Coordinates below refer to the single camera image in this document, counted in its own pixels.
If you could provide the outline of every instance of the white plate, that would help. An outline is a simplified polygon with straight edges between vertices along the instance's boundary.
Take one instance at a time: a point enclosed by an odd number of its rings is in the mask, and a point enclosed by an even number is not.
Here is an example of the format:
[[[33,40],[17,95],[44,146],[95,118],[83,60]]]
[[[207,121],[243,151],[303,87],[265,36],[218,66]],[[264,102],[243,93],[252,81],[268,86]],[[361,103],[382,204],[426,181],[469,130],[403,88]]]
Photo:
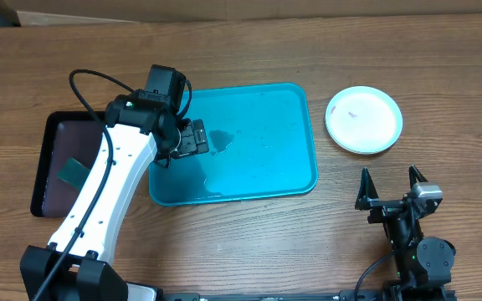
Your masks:
[[[392,146],[403,130],[401,110],[379,89],[357,86],[336,94],[326,107],[326,129],[344,149],[362,155]]]

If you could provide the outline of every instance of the wooden tabletop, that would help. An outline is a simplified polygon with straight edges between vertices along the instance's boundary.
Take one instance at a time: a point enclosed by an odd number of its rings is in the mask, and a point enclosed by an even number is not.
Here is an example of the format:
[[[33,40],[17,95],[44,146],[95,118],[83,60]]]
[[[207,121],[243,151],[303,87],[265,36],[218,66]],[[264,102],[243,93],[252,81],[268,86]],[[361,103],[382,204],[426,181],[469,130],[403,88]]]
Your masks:
[[[305,196],[160,207],[141,180],[120,230],[115,270],[167,292],[322,293],[354,288],[389,253],[381,225],[356,212],[363,166],[382,198],[408,190],[416,164],[444,190],[426,236],[457,248],[460,300],[482,298],[482,15],[0,28],[0,299],[27,298],[18,264],[60,219],[29,213],[46,118],[82,110],[68,74],[94,69],[143,87],[152,64],[194,89],[295,82],[308,95],[320,178]],[[77,84],[97,110],[123,90]],[[326,132],[329,99],[352,85],[389,93],[403,113],[397,144],[378,156],[340,149]],[[381,266],[365,283],[395,278]]]

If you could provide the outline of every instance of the blue tray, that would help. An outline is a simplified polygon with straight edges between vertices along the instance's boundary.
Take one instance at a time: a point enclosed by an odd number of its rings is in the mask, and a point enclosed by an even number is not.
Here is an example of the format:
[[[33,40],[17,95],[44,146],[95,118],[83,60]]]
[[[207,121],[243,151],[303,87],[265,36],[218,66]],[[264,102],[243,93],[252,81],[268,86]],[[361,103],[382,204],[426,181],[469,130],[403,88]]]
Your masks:
[[[188,92],[183,95],[182,107]],[[291,83],[192,93],[187,117],[202,119],[209,152],[151,164],[150,196],[163,206],[286,196],[318,177],[304,90]]]

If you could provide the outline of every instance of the white object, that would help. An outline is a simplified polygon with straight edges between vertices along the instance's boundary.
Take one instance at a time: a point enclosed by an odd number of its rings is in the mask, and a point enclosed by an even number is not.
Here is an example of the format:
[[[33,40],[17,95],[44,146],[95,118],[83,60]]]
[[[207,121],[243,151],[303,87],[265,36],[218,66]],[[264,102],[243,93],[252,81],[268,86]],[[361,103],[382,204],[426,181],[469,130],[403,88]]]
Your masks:
[[[336,94],[326,107],[326,129],[344,149],[362,155],[392,146],[403,130],[401,110],[379,89],[357,86]]]
[[[127,207],[142,174],[156,157],[157,146],[152,134],[141,134],[140,129],[134,126],[115,125],[107,130],[113,141],[113,160],[116,164],[111,167],[100,198],[83,228],[83,237],[77,239],[69,253],[84,257],[87,251],[96,251],[98,260],[112,266],[116,239]],[[107,141],[103,136],[96,161],[72,210],[49,239],[48,244],[57,243],[57,251],[63,252],[66,248],[89,207],[104,175],[108,153]]]

